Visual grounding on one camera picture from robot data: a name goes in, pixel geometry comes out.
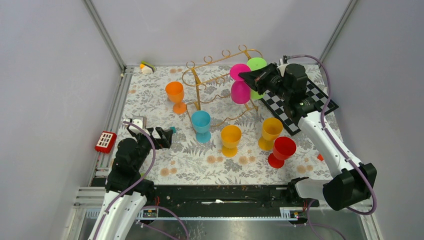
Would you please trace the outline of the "magenta plastic wine glass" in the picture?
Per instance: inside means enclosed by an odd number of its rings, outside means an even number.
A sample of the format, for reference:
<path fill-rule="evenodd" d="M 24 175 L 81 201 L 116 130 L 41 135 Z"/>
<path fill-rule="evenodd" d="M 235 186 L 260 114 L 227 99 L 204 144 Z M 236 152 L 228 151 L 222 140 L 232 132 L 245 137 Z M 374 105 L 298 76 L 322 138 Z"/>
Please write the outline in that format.
<path fill-rule="evenodd" d="M 234 80 L 231 86 L 230 95 L 234 103 L 243 105 L 251 99 L 251 88 L 239 76 L 239 73 L 250 72 L 251 69 L 244 63 L 235 64 L 229 71 L 230 77 Z"/>

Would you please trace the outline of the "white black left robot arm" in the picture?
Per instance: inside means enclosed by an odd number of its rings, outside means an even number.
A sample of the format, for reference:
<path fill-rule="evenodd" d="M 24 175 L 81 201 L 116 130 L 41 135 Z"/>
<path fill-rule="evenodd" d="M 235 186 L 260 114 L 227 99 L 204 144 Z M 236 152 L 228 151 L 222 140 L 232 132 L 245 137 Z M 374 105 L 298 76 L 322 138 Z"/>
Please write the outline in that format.
<path fill-rule="evenodd" d="M 155 200 L 154 183 L 140 173 L 148 156 L 172 145 L 172 128 L 145 127 L 145 117 L 123 120 L 130 137 L 121 140 L 105 182 L 100 214 L 90 240 L 124 240 L 136 216 Z"/>

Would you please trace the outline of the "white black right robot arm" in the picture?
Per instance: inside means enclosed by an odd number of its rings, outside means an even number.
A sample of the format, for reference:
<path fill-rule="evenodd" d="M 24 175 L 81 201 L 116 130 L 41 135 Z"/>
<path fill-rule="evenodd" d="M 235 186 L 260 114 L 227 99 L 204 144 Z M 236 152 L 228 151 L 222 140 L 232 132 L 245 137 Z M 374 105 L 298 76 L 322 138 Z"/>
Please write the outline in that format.
<path fill-rule="evenodd" d="M 281 99 L 284 113 L 312 141 L 332 176 L 331 180 L 293 179 L 287 186 L 287 201 L 299 206 L 306 199 L 321 200 L 339 211 L 372 199 L 371 210 L 366 212 L 372 214 L 377 208 L 373 189 L 377 170 L 372 163 L 362 163 L 330 128 L 325 118 L 327 106 L 320 106 L 307 95 L 310 79 L 305 67 L 296 63 L 270 63 L 238 76 L 258 94 L 269 92 Z"/>

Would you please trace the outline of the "gold wire wine glass rack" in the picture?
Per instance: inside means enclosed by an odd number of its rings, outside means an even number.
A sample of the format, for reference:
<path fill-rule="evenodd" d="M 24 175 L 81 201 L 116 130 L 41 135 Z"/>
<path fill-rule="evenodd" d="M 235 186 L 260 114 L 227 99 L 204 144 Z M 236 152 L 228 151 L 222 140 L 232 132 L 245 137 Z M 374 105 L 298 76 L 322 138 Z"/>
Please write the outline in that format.
<path fill-rule="evenodd" d="M 263 57 L 263 54 L 239 45 L 236 52 L 226 49 L 217 58 L 207 55 L 202 63 L 188 61 L 186 70 L 182 72 L 186 104 L 186 113 L 191 118 L 196 111 L 208 112 L 211 116 L 211 127 L 219 128 L 231 123 L 252 126 L 254 121 L 263 120 L 263 105 L 254 99 L 237 104 L 232 101 L 231 88 L 234 79 L 230 69 L 234 64 L 245 64 L 252 58 Z"/>

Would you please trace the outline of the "green plastic wine glass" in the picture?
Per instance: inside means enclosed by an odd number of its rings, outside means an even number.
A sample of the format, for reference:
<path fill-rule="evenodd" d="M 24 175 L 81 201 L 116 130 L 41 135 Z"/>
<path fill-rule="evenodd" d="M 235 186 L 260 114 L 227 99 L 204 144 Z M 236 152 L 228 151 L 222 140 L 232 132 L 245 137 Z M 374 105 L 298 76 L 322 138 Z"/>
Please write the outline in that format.
<path fill-rule="evenodd" d="M 267 62 L 261 57 L 253 57 L 247 61 L 246 65 L 250 68 L 251 71 L 255 71 L 266 67 Z M 251 90 L 250 96 L 252 100 L 260 100 L 263 98 L 264 94 L 258 94 L 256 91 Z"/>

